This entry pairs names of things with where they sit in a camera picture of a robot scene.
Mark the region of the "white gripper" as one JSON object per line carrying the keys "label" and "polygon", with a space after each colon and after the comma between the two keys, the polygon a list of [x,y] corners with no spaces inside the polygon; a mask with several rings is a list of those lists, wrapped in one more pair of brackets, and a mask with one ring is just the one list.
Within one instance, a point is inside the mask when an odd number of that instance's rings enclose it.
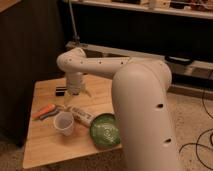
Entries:
{"label": "white gripper", "polygon": [[66,87],[68,94],[65,93],[64,103],[68,104],[71,100],[71,95],[77,95],[81,91],[86,94],[88,97],[92,97],[89,90],[84,87],[83,83],[83,74],[81,72],[67,73],[66,74]]}

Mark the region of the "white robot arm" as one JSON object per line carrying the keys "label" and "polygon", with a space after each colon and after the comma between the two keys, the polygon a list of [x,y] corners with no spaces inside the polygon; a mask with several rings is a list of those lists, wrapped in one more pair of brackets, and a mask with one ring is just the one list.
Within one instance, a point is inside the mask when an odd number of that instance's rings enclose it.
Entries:
{"label": "white robot arm", "polygon": [[78,93],[85,73],[112,81],[111,97],[128,171],[182,171],[166,93],[170,68],[140,57],[88,58],[74,48],[57,58],[67,90]]}

